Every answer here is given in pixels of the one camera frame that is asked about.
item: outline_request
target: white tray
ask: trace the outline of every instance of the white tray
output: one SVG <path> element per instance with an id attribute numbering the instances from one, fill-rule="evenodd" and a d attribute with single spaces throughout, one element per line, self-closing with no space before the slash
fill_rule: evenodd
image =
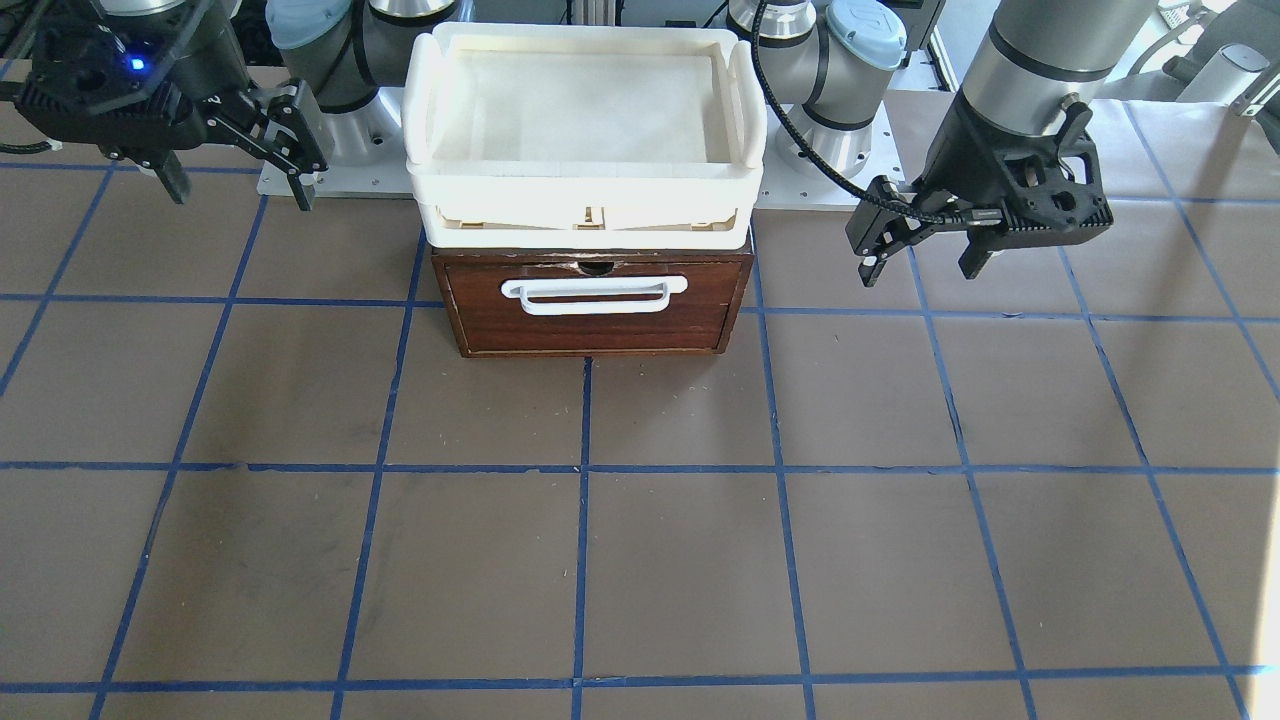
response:
<path id="1" fill-rule="evenodd" d="M 445 23 L 403 119 L 439 247 L 740 247 L 767 132 L 748 45 L 714 29 Z"/>

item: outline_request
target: blue tape line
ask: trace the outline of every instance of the blue tape line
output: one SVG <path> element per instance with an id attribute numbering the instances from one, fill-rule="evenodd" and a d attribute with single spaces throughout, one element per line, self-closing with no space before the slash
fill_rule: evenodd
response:
<path id="1" fill-rule="evenodd" d="M 1160 159 L 1156 158 L 1156 152 L 1152 150 L 1151 142 L 1148 142 L 1146 133 L 1142 132 L 1142 126 L 1138 123 L 1138 118 L 1134 117 L 1133 108 L 1125 104 L 1124 111 L 1125 115 L 1129 117 L 1129 123 L 1133 124 L 1133 129 L 1138 132 L 1138 140 L 1142 142 L 1142 149 L 1147 152 L 1147 156 L 1151 158 L 1151 163 L 1156 167 L 1156 174 L 1160 176 L 1160 182 L 1164 183 L 1169 196 L 1174 200 L 1174 208 L 1178 209 L 1178 214 L 1183 219 L 1183 225 L 1192 236 L 1196 251 L 1199 252 L 1201 260 L 1204 261 L 1208 274 L 1213 278 L 1213 284 L 1216 284 L 1219 292 L 1222 293 L 1222 301 L 1226 302 L 1226 309 L 1230 310 L 1231 318 L 1234 318 L 1236 325 L 1239 325 L 1240 334 L 1244 336 L 1244 342 L 1248 343 L 1249 351 L 1253 352 L 1253 359 L 1258 364 L 1258 369 L 1262 370 L 1262 377 L 1265 377 L 1267 384 L 1271 386 L 1271 395 L 1275 396 L 1276 401 L 1280 401 L 1280 384 L 1276 383 L 1276 378 L 1271 374 L 1271 369 L 1267 366 L 1266 359 L 1262 357 L 1262 351 L 1258 350 L 1258 343 L 1254 342 L 1253 333 L 1249 332 L 1249 327 L 1245 325 L 1240 318 L 1240 310 L 1236 307 L 1231 293 L 1228 292 L 1226 283 L 1222 282 L 1222 275 L 1219 274 L 1217 266 L 1213 265 L 1213 260 L 1208 256 L 1204 243 L 1201 242 L 1199 233 L 1196 231 L 1196 225 L 1192 223 L 1190 215 L 1187 214 L 1187 208 L 1184 208 L 1181 200 L 1178 199 L 1178 193 L 1174 191 L 1174 183 L 1169 181 L 1169 174 L 1165 173 L 1165 168 L 1160 164 Z"/>
<path id="2" fill-rule="evenodd" d="M 572 720 L 582 719 L 582 666 L 586 661 L 586 553 L 591 507 L 591 368 L 595 360 L 582 360 L 582 447 L 577 480 L 577 577 L 573 579 L 573 696 Z"/>
<path id="3" fill-rule="evenodd" d="M 360 626 L 360 607 L 365 600 L 365 580 L 369 577 L 369 556 L 374 547 L 374 529 L 378 524 L 378 502 L 383 492 L 387 452 L 392 439 L 392 425 L 396 421 L 396 402 L 399 398 L 399 383 L 404 374 L 404 355 L 408 352 L 410 332 L 413 327 L 413 299 L 417 297 L 417 284 L 422 278 L 422 264 L 426 259 L 426 232 L 417 236 L 417 254 L 413 258 L 413 273 L 408 281 L 408 296 L 404 299 L 404 316 L 401 320 L 399 342 L 396 346 L 396 372 L 392 374 L 390 388 L 387 391 L 387 409 L 383 413 L 383 429 L 378 438 L 378 459 L 374 480 L 369 491 L 369 509 L 365 512 L 365 534 L 360 543 L 360 560 L 356 564 L 356 583 L 351 592 L 351 609 L 347 612 L 347 632 L 342 641 L 342 656 L 338 661 L 338 689 L 333 693 L 332 720 L 342 717 L 343 684 L 351 673 L 351 657 L 356 650 L 356 630 Z"/>
<path id="4" fill-rule="evenodd" d="M 102 170 L 113 167 L 109 161 L 102 160 L 101 165 L 92 165 L 88 163 L 20 163 L 13 160 L 0 161 L 0 168 L 5 170 L 78 170 L 84 173 L 101 173 Z M 125 168 L 119 167 L 116 170 L 125 170 Z"/>
<path id="5" fill-rule="evenodd" d="M 209 473 L 244 468 L 251 473 L 374 473 L 375 464 L 360 462 L 179 462 L 182 473 Z M 0 460 L 0 470 L 106 470 L 106 471 L 152 471 L 174 469 L 172 462 L 123 462 L 86 460 Z M 788 475 L 960 475 L 965 465 L 785 465 Z M 968 469 L 974 473 L 1030 473 L 1030 474 L 1087 474 L 1087 475 L 1146 475 L 1155 471 L 1158 475 L 1280 475 L 1280 468 L 1221 468 L 1221 466 L 1172 466 L 1152 465 L 1151 468 L 1129 465 L 982 465 L 973 464 Z M 387 473 L 404 474 L 524 474 L 545 473 L 556 475 L 576 475 L 581 465 L 396 465 L 383 466 Z M 773 465 L 589 465 L 591 473 L 614 474 L 767 474 L 776 471 Z"/>
<path id="6" fill-rule="evenodd" d="M 616 473 L 620 475 L 626 474 L 663 474 L 663 475 L 676 475 L 676 474 L 751 474 L 751 473 L 774 473 L 774 465 L 591 465 L 590 470 L 593 473 Z"/>
<path id="7" fill-rule="evenodd" d="M 0 470 L 114 470 L 147 473 L 170 470 L 170 462 L 86 462 L 81 460 L 9 460 Z"/>
<path id="8" fill-rule="evenodd" d="M 1152 158 L 1152 164 L 1156 165 L 1156 172 L 1161 172 L 1160 163 Z M 1148 197 L 1143 195 L 1107 195 L 1107 200 L 1112 202 L 1190 202 L 1196 205 L 1280 205 L 1280 199 L 1231 199 L 1231 197 L 1183 197 L 1172 192 L 1171 186 L 1169 188 L 1169 195 L 1164 197 Z"/>
<path id="9" fill-rule="evenodd" d="M 1161 172 L 1164 170 L 1164 168 L 1160 167 L 1158 161 L 1156 163 L 1156 169 Z M 1280 199 L 1267 199 L 1267 197 L 1256 197 L 1256 199 L 1178 197 L 1178 201 L 1192 202 L 1196 205 L 1280 205 Z"/>
<path id="10" fill-rule="evenodd" d="M 257 214 L 253 217 L 253 225 L 250 229 L 248 240 L 244 242 L 244 251 L 241 254 L 239 265 L 236 268 L 236 277 L 232 279 L 232 287 L 228 292 L 228 299 L 236 297 L 239 291 L 241 281 L 244 277 L 244 270 L 248 268 L 250 255 L 253 252 L 253 243 L 257 241 L 259 228 L 262 225 L 262 215 L 266 213 L 266 199 L 259 201 Z M 155 547 L 156 536 L 160 532 L 160 520 L 164 516 L 165 505 L 169 502 L 169 496 L 173 495 L 173 487 L 178 478 L 178 464 L 182 462 L 182 455 L 187 450 L 187 442 L 191 439 L 191 429 L 196 424 L 196 415 L 200 411 L 200 402 L 205 396 L 205 388 L 209 387 L 209 377 L 214 370 L 214 361 L 218 359 L 218 350 L 221 347 L 223 336 L 227 333 L 227 324 L 230 322 L 232 309 L 234 306 L 232 302 L 227 302 L 223 306 L 223 314 L 218 319 L 218 329 L 214 331 L 212 342 L 209 345 L 209 352 L 205 355 L 205 365 L 200 370 L 200 379 L 196 383 L 196 391 L 192 395 L 191 405 L 187 407 L 187 418 L 182 424 L 182 433 L 178 436 L 178 445 L 173 451 L 173 468 L 165 477 L 164 487 L 160 491 L 160 500 L 156 502 L 155 512 L 151 515 L 151 527 L 147 529 L 147 538 L 142 543 L 142 552 L 138 557 L 137 570 L 133 574 L 133 584 L 129 588 L 128 600 L 124 602 L 124 611 L 120 614 L 120 624 L 116 626 L 115 638 L 111 641 L 111 650 L 106 656 L 106 667 L 102 670 L 102 683 L 110 683 L 115 676 L 115 667 L 120 660 L 120 652 L 124 650 L 124 639 L 129 634 L 129 625 L 133 621 L 133 611 L 138 603 L 138 596 L 142 593 L 142 580 L 146 578 L 147 568 L 151 565 L 151 550 Z M 93 697 L 93 707 L 90 711 L 90 720 L 99 720 L 102 715 L 102 705 L 106 702 L 106 691 L 99 691 Z"/>
<path id="11" fill-rule="evenodd" d="M 347 680 L 343 692 L 376 691 L 563 691 L 573 685 L 568 678 L 467 678 L 447 680 Z"/>
<path id="12" fill-rule="evenodd" d="M 751 241 L 755 241 L 755 229 L 751 228 Z M 796 633 L 796 653 L 800 659 L 800 674 L 808 678 L 809 665 L 809 633 L 804 623 L 804 603 L 800 598 L 800 573 L 796 568 L 795 534 L 791 529 L 791 498 L 787 493 L 786 462 L 782 456 L 782 429 L 778 424 L 778 397 L 773 384 L 773 354 L 769 350 L 769 327 L 765 319 L 764 301 L 764 274 L 760 258 L 756 255 L 753 282 L 755 283 L 756 320 L 760 332 L 760 356 L 764 364 L 764 395 L 769 405 L 769 439 L 773 443 L 773 473 L 777 478 L 778 515 L 782 524 L 782 548 L 787 560 L 787 585 L 791 593 L 791 620 Z M 817 720 L 818 708 L 813 698 L 813 683 L 804 682 L 804 708 L 806 720 Z"/>
<path id="13" fill-rule="evenodd" d="M 477 474 L 506 474 L 522 475 L 525 473 L 543 473 L 549 475 L 576 475 L 581 473 L 581 465 L 394 465 L 388 462 L 383 466 L 387 473 L 406 474 L 445 474 L 445 473 L 477 473 Z"/>
<path id="14" fill-rule="evenodd" d="M 1233 665 L 1230 674 L 1260 676 L 1280 674 L 1275 665 Z M 1116 678 L 1221 678 L 1220 665 L 1171 665 L 1128 667 L 1048 667 L 1027 670 L 1037 682 L 1116 679 Z M 881 685 L 881 684 L 946 684 L 1016 680 L 1015 670 L 952 670 L 924 673 L 827 673 L 817 675 L 637 675 L 605 678 L 436 678 L 375 680 L 125 680 L 114 683 L 0 683 L 4 694 L 86 694 L 108 693 L 170 693 L 170 692 L 379 692 L 379 691 L 534 691 L 609 688 L 710 688 L 759 685 Z"/>
<path id="15" fill-rule="evenodd" d="M 1174 525 L 1174 518 L 1169 512 L 1169 507 L 1165 505 L 1164 492 L 1160 489 L 1160 480 L 1156 478 L 1156 471 L 1147 456 L 1147 450 L 1142 445 L 1142 437 L 1138 433 L 1138 424 L 1134 421 L 1133 413 L 1129 411 L 1129 402 L 1125 400 L 1124 392 L 1120 389 L 1120 379 L 1116 375 L 1115 368 L 1111 365 L 1111 357 L 1107 355 L 1106 347 L 1102 345 L 1102 336 L 1098 333 L 1098 328 L 1094 325 L 1093 320 L 1089 319 L 1089 302 L 1084 299 L 1084 292 L 1080 290 L 1080 282 L 1075 277 L 1075 269 L 1071 266 L 1071 260 L 1066 256 L 1066 251 L 1059 249 L 1059 258 L 1062 260 L 1062 266 L 1066 269 L 1066 277 L 1071 283 L 1073 292 L 1075 292 L 1075 300 L 1080 305 L 1080 313 L 1084 314 L 1084 324 L 1089 329 L 1089 337 L 1093 340 L 1098 360 L 1102 363 L 1102 370 L 1106 373 L 1107 383 L 1111 386 L 1111 392 L 1115 395 L 1116 404 L 1120 406 L 1120 414 L 1124 416 L 1125 428 L 1129 430 L 1129 438 L 1133 441 L 1134 451 L 1137 451 L 1138 460 L 1147 470 L 1147 484 L 1151 488 L 1156 506 L 1160 509 L 1160 518 L 1165 524 L 1165 530 L 1169 533 L 1169 541 L 1174 546 L 1174 553 L 1178 556 L 1178 564 L 1183 569 L 1183 575 L 1187 579 L 1187 587 L 1192 592 L 1196 609 L 1199 611 L 1201 620 L 1204 624 L 1204 632 L 1208 634 L 1210 644 L 1213 647 L 1213 655 L 1217 657 L 1220 670 L 1226 673 L 1226 682 L 1231 689 L 1231 697 L 1235 700 L 1235 706 L 1240 712 L 1240 717 L 1243 720 L 1249 720 L 1249 711 L 1244 705 L 1244 696 L 1240 694 L 1239 685 L 1229 673 L 1226 651 L 1222 647 L 1221 638 L 1219 638 L 1217 629 L 1213 625 L 1213 619 L 1208 611 L 1208 605 L 1206 605 L 1204 596 L 1199 589 L 1199 583 L 1196 580 L 1196 574 L 1192 571 L 1190 562 L 1187 560 L 1187 552 L 1178 536 L 1178 528 Z"/>
<path id="16" fill-rule="evenodd" d="M 929 345 L 933 348 L 933 360 L 937 365 L 938 379 L 942 382 L 942 393 L 947 402 L 947 415 L 951 418 L 951 430 L 955 434 L 956 452 L 960 454 L 960 462 L 964 465 L 965 483 L 969 486 L 969 497 L 973 502 L 974 515 L 978 519 L 978 530 L 982 534 L 983 550 L 987 553 L 987 565 L 991 568 L 991 579 L 996 585 L 996 598 L 1000 601 L 1000 614 L 1005 621 L 1005 632 L 1009 634 L 1009 648 L 1014 659 L 1014 669 L 1018 684 L 1023 691 L 1023 702 L 1027 705 L 1028 720 L 1037 720 L 1036 700 L 1032 697 L 1032 685 L 1027 678 L 1027 662 L 1023 660 L 1023 648 L 1018 642 L 1018 626 L 1014 623 L 1014 611 L 1009 603 L 1009 593 L 1005 591 L 1005 579 L 1000 571 L 1000 559 L 996 555 L 996 541 L 991 534 L 991 524 L 987 521 L 987 510 L 982 503 L 982 491 L 978 488 L 978 479 L 969 460 L 969 446 L 964 439 L 964 427 L 960 424 L 960 411 L 956 409 L 955 392 L 951 387 L 951 377 L 947 373 L 947 364 L 942 355 L 942 343 L 938 342 L 938 331 L 934 323 L 933 311 L 929 309 L 929 299 L 924 290 L 924 279 L 920 275 L 920 265 L 915 258 L 915 249 L 908 247 L 908 260 L 911 265 L 911 277 L 915 279 L 915 292 L 920 299 L 920 311 L 924 314 L 924 327 L 929 334 Z"/>
<path id="17" fill-rule="evenodd" d="M 4 375 L 0 375 L 0 397 L 4 396 L 9 389 L 9 383 L 13 380 L 14 373 L 18 372 L 18 365 L 22 364 L 23 355 L 27 354 L 27 348 L 31 346 L 31 338 L 36 334 L 36 328 L 40 327 L 40 320 L 45 318 L 45 311 L 49 310 L 49 304 L 58 290 L 58 283 L 63 281 L 63 274 L 67 273 L 67 266 L 70 265 L 72 255 L 76 254 L 76 249 L 79 247 L 81 241 L 84 238 L 84 232 L 88 229 L 88 224 L 93 220 L 93 213 L 97 211 L 99 205 L 102 202 L 102 196 L 106 195 L 106 186 L 111 182 L 111 176 L 115 174 L 114 167 L 102 168 L 102 182 L 97 186 L 97 192 L 93 193 L 93 199 L 88 204 L 88 209 L 84 211 L 84 217 L 81 219 L 79 227 L 76 228 L 76 234 L 72 236 L 70 243 L 67 246 L 67 251 L 63 252 L 63 259 L 58 263 L 58 269 L 54 270 L 54 277 L 49 279 L 49 286 L 45 288 L 45 295 L 41 297 L 40 305 L 36 307 L 35 315 L 31 316 L 31 322 L 27 323 L 27 332 L 23 333 L 22 341 L 18 342 L 18 347 L 13 351 L 13 357 L 9 359 L 9 365 L 5 368 Z"/>

